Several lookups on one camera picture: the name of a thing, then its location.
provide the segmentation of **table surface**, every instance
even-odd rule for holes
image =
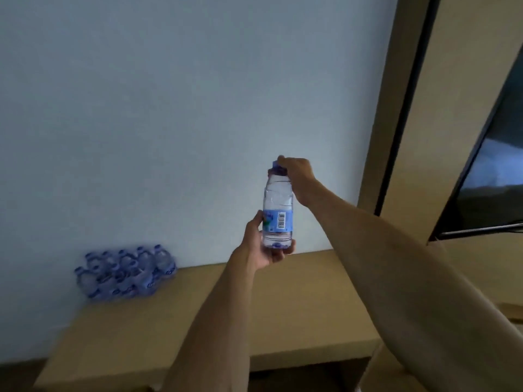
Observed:
[[[161,382],[223,267],[181,269],[154,296],[85,306],[35,385],[110,390]],[[251,312],[251,370],[370,356],[380,341],[332,250],[258,271]]]

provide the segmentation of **right hand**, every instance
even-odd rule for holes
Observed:
[[[305,158],[278,157],[278,165],[287,169],[296,199],[303,205],[308,204],[308,193],[313,184],[317,182],[312,172],[311,163]]]

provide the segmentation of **left hand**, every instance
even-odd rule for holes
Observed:
[[[258,230],[259,225],[263,221],[263,212],[258,210],[256,216],[247,223],[245,227],[245,235],[240,244],[248,253],[248,261],[252,263],[255,270],[260,270],[266,266],[277,263],[285,258],[285,255],[290,255],[296,248],[296,241],[293,239],[291,246],[287,249],[269,249],[262,244],[262,232]]]

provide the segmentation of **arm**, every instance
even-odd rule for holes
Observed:
[[[425,387],[521,389],[523,338],[478,290],[422,244],[327,190],[307,160],[278,163],[321,224],[380,336]]]
[[[245,236],[201,306],[170,368],[163,392],[246,391],[249,379],[248,320],[256,270],[280,261],[290,249],[262,247],[263,212],[247,223]]]

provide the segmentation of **water bottle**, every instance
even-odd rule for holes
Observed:
[[[118,256],[120,257],[120,267],[124,271],[131,272],[132,269],[138,268],[138,260],[127,250],[120,250]]]
[[[272,163],[269,180],[265,186],[263,203],[263,245],[267,248],[284,249],[292,243],[292,193],[287,170]]]
[[[93,272],[78,267],[74,270],[74,273],[76,274],[76,284],[90,300],[102,299],[101,290],[98,288],[96,275]]]
[[[138,267],[131,269],[134,286],[138,289],[140,296],[150,296],[156,291],[156,282],[151,271],[141,270]]]
[[[105,251],[101,254],[103,260],[108,266],[108,269],[113,274],[120,269],[120,260],[117,256],[113,255],[110,251]]]
[[[134,286],[133,278],[131,274],[124,270],[117,270],[114,273],[114,279],[118,289],[120,289],[120,295],[123,298],[132,298],[136,296],[136,286]]]
[[[96,275],[102,275],[108,270],[108,265],[103,258],[94,252],[85,255],[87,268]]]
[[[110,301],[120,296],[120,289],[118,289],[116,279],[110,272],[98,276],[96,281],[98,282],[98,288],[100,289],[104,299]]]
[[[138,252],[138,267],[141,270],[154,271],[156,265],[153,254],[143,246],[138,246],[136,251]]]
[[[154,247],[154,261],[156,262],[156,267],[160,270],[161,278],[167,279],[176,275],[176,271],[178,270],[176,262],[173,256],[162,248],[161,244],[157,244]]]

